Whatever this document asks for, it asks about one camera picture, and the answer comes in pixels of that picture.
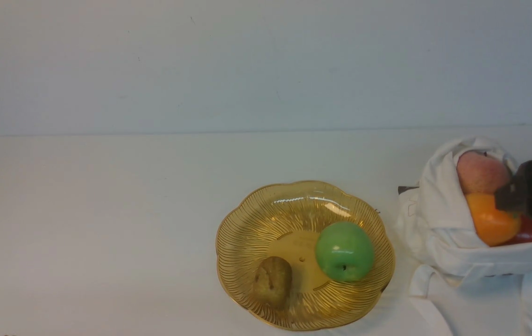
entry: white table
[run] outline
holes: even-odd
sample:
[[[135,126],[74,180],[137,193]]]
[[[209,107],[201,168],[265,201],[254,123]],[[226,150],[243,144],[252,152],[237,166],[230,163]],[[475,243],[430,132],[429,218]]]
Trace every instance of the white table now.
[[[462,134],[532,159],[532,126],[0,138],[0,336],[287,335],[221,289],[223,217],[262,185],[318,179],[392,223],[397,186]],[[405,295],[417,264],[391,239],[396,273],[376,308],[313,335],[429,334]],[[456,335],[512,336],[518,281],[452,291],[433,280],[431,297]]]

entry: white wall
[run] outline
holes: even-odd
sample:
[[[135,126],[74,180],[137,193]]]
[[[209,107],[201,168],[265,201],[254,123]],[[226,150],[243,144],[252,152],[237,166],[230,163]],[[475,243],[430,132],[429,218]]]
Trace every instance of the white wall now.
[[[532,1],[0,0],[0,134],[520,123]]]

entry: peach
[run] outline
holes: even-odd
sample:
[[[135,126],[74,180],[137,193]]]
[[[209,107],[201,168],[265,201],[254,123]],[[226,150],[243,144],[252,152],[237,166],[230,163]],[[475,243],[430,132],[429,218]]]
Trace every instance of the peach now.
[[[509,183],[511,174],[501,161],[475,151],[461,155],[456,165],[464,194],[494,192]]]

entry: white cloth bag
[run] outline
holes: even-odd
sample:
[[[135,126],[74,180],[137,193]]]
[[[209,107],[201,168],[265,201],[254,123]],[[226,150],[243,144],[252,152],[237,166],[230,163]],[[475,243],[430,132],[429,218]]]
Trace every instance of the white cloth bag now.
[[[523,274],[523,330],[532,336],[532,243],[488,247],[478,238],[456,172],[459,157],[468,151],[487,153],[513,173],[518,168],[498,143],[460,138],[437,149],[417,187],[399,195],[396,231],[407,250],[422,262],[411,279],[411,303],[430,324],[432,335],[451,336],[446,320],[427,299],[432,275],[458,287],[486,276]]]

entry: golden fruit bowl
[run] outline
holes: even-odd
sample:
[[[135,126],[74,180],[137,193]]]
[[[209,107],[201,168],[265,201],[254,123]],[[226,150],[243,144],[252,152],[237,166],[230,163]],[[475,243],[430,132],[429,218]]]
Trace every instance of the golden fruit bowl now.
[[[315,260],[315,242],[328,225],[358,224],[372,239],[375,262],[353,283],[330,280]],[[220,224],[216,235],[218,278],[227,294],[258,319],[286,330],[340,327],[376,305],[394,272],[394,250],[376,210],[320,181],[262,187]],[[287,306],[275,310],[252,298],[255,271],[267,257],[287,260],[293,285]]]

